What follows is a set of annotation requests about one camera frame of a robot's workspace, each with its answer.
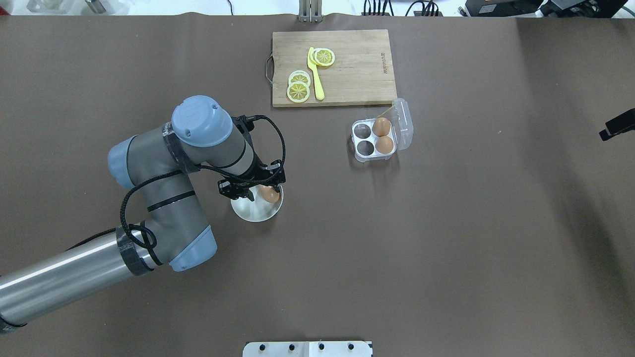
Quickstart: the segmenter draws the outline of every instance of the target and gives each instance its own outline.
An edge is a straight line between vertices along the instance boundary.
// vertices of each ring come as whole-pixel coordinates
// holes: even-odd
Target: lime slice
[[[289,75],[288,83],[289,83],[289,85],[291,85],[293,82],[304,82],[304,83],[307,84],[307,86],[310,86],[311,85],[311,77],[305,71],[302,71],[302,70],[293,71]]]
[[[335,62],[335,54],[328,48],[316,48],[311,53],[311,58],[316,65],[328,67]]]
[[[309,99],[309,85],[304,82],[293,82],[286,89],[286,96],[293,103],[302,103]]]

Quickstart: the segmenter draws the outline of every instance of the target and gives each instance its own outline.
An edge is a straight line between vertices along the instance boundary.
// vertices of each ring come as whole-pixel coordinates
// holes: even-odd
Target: egg
[[[377,151],[382,154],[390,154],[392,148],[394,147],[394,143],[390,137],[380,137],[377,139],[377,143],[375,144],[375,148]]]
[[[276,203],[280,199],[280,192],[276,192],[271,186],[258,185],[258,192],[269,203]]]
[[[391,130],[391,122],[386,118],[377,118],[373,123],[373,133],[378,137],[388,135]]]

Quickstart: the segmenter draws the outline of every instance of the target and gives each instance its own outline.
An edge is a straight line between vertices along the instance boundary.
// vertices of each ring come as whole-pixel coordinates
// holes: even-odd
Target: robotic arm
[[[257,184],[280,192],[284,141],[282,160],[264,165],[249,134],[258,119],[268,120],[282,140],[269,118],[232,118],[212,98],[198,95],[184,100],[169,123],[113,147],[110,172],[130,190],[122,204],[122,225],[2,276],[0,333],[165,262],[183,271],[211,258],[216,241],[187,174],[201,169],[221,173],[219,192],[230,199],[253,201],[249,188]],[[135,191],[144,197],[150,218],[127,224],[125,206]]]

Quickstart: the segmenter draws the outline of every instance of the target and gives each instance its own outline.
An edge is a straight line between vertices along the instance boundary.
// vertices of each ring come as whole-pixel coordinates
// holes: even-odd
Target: wooden cutting board
[[[331,67],[318,67],[324,100],[316,100],[313,75],[307,67],[309,47],[330,48]],[[274,107],[390,104],[397,98],[388,30],[274,32]],[[304,103],[286,96],[291,72],[311,75],[311,95]]]

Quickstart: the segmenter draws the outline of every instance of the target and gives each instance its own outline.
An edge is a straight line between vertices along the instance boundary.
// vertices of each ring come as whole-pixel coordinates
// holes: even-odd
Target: egg carton
[[[386,118],[391,123],[387,137],[392,139],[392,150],[382,154],[377,150],[379,136],[373,133],[373,124],[378,118]],[[388,160],[397,150],[405,150],[412,143],[414,127],[410,117],[408,103],[397,98],[392,101],[392,107],[375,118],[358,120],[351,126],[351,139],[355,150],[355,158],[365,163],[371,160]]]

